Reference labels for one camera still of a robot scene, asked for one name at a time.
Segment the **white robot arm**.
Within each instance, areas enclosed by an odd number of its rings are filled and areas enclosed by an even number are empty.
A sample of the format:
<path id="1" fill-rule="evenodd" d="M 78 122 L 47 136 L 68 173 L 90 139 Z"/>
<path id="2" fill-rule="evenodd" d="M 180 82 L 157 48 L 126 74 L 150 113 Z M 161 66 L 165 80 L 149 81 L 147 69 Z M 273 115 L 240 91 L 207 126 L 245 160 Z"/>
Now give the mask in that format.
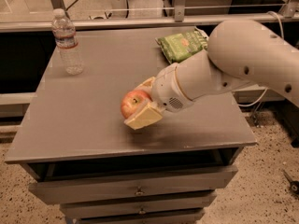
<path id="1" fill-rule="evenodd" d="M 215 27 L 207 48 L 173 63 L 137 86 L 149 98 L 125 120 L 136 130 L 179 112 L 207 95 L 257 84 L 299 106 L 299 49 L 252 20 L 228 20 Z"/>

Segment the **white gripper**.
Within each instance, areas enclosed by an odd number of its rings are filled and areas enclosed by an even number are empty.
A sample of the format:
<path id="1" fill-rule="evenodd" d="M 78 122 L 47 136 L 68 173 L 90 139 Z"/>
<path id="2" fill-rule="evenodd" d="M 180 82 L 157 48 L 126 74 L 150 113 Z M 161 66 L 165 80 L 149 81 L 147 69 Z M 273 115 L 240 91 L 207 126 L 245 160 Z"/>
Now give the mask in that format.
<path id="1" fill-rule="evenodd" d="M 179 112 L 193 105 L 182 91 L 177 79 L 178 65 L 173 63 L 161 70 L 156 77 L 150 77 L 135 87 L 151 95 L 152 101 L 143 101 L 124 124 L 138 130 L 154 124 L 163 118 L 164 109 Z"/>

